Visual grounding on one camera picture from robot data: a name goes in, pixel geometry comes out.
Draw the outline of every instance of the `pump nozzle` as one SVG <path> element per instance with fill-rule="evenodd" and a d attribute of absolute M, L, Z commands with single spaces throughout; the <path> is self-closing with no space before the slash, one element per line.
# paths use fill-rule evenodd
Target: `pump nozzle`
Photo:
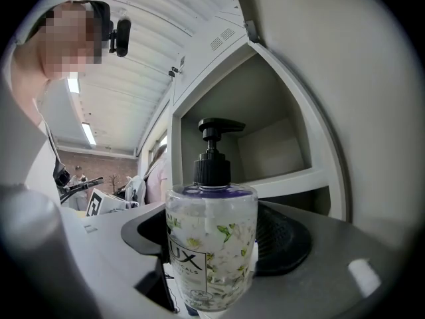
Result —
<path fill-rule="evenodd" d="M 199 131 L 203 132 L 204 141 L 221 140 L 225 132 L 237 132 L 245 129 L 245 124 L 224 118 L 204 118 L 198 124 Z"/>
<path fill-rule="evenodd" d="M 205 118 L 198 124 L 203 140 L 208 142 L 207 152 L 195 161 L 194 182 L 205 186 L 221 186 L 230 183 L 230 162 L 218 152 L 216 144 L 225 132 L 243 131 L 245 124 L 223 118 Z"/>

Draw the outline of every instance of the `window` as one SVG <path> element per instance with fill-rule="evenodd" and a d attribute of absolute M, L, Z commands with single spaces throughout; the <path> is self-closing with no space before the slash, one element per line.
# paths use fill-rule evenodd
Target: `window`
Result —
<path fill-rule="evenodd" d="M 155 141 L 155 144 L 153 145 L 152 149 L 149 150 L 148 164 L 153 161 L 153 157 L 157 152 L 158 148 L 160 146 L 163 146 L 164 144 L 167 144 L 167 132 L 164 132 L 163 135 L 157 141 Z"/>
<path fill-rule="evenodd" d="M 159 146 L 163 146 L 164 144 L 167 144 L 167 135 L 161 140 L 161 143 L 159 143 Z"/>

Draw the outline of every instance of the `person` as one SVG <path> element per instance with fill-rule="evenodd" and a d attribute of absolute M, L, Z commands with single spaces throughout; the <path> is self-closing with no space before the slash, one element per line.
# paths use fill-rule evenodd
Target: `person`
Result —
<path fill-rule="evenodd" d="M 79 185 L 79 184 L 84 183 L 86 181 L 87 181 L 87 178 L 86 178 L 86 176 L 84 176 L 84 174 L 82 172 L 82 167 L 77 165 L 75 167 L 75 175 L 72 176 L 68 185 L 70 187 L 72 187 L 74 185 Z M 88 205 L 88 198 L 89 198 L 88 189 L 78 191 L 73 196 L 71 196 L 69 206 L 70 206 L 70 208 L 73 208 L 75 210 L 86 211 L 87 205 Z"/>
<path fill-rule="evenodd" d="M 59 194 L 52 176 L 56 156 L 35 100 L 45 93 L 52 80 L 66 78 L 70 72 L 83 72 L 88 63 L 101 56 L 103 25 L 95 17 L 93 6 L 87 1 L 66 1 L 49 9 L 35 23 L 26 41 L 10 46 L 2 60 L 2 119 L 15 120 L 26 140 L 31 141 L 26 148 L 21 143 L 23 140 L 14 136 L 2 148 L 2 154 L 22 157 L 20 167 L 15 168 L 15 176 L 7 184 L 24 183 L 57 205 L 60 205 Z M 107 4 L 101 7 L 109 11 Z M 1 129 L 7 131 L 4 123 Z M 10 164 L 5 159 L 3 163 L 5 168 Z"/>
<path fill-rule="evenodd" d="M 167 144 L 158 148 L 143 177 L 146 181 L 146 204 L 165 201 L 165 193 L 168 189 L 166 150 Z"/>

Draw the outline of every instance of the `clear plastic bottle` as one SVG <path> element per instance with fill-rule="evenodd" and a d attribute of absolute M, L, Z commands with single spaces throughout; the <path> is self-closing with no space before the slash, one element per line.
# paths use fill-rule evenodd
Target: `clear plastic bottle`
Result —
<path fill-rule="evenodd" d="M 221 133 L 243 128 L 230 120 L 202 120 L 208 150 L 195 162 L 194 184 L 167 193 L 174 277 L 185 304 L 196 310 L 226 310 L 248 284 L 258 197 L 251 187 L 230 184 L 230 162 L 216 149 Z"/>

